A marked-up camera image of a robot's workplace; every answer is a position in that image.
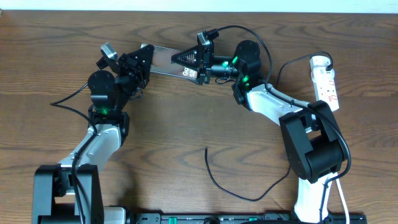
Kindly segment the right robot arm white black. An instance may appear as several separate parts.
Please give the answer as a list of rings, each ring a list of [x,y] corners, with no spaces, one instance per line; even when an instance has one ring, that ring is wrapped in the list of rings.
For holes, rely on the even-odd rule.
[[[324,222],[330,185],[351,167],[349,147],[333,116],[336,97],[308,103],[276,90],[263,79],[261,51],[251,40],[240,42],[232,58],[213,53],[209,40],[173,55],[171,61],[197,71],[199,80],[201,75],[207,80],[235,80],[232,89],[237,104],[280,126],[290,168],[299,177],[295,215],[305,223]]]

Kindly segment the white charger plug adapter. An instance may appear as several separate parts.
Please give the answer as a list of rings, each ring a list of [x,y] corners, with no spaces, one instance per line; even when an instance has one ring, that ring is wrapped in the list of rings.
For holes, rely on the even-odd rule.
[[[313,56],[310,59],[310,68],[313,70],[315,67],[327,67],[331,64],[331,60],[322,55]]]

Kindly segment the white power strip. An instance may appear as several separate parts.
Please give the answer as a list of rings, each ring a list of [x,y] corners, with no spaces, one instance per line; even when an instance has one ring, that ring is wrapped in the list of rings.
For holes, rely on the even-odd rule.
[[[332,111],[339,109],[338,97],[335,86],[335,71],[328,67],[315,67],[311,69],[311,79],[317,101],[328,103]]]

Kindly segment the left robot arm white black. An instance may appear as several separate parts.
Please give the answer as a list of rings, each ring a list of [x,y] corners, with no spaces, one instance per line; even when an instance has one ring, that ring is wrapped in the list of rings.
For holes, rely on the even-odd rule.
[[[87,134],[67,157],[36,170],[32,223],[134,223],[128,209],[104,205],[100,172],[127,138],[130,119],[123,108],[142,98],[154,51],[146,44],[118,56],[111,44],[101,46],[98,70],[84,85],[92,101],[82,116]]]

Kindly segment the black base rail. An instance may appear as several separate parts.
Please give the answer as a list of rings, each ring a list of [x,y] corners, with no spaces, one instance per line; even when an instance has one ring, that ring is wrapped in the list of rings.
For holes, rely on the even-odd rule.
[[[161,214],[128,213],[128,224],[238,224],[238,223],[304,223],[294,212],[266,212],[263,214]]]

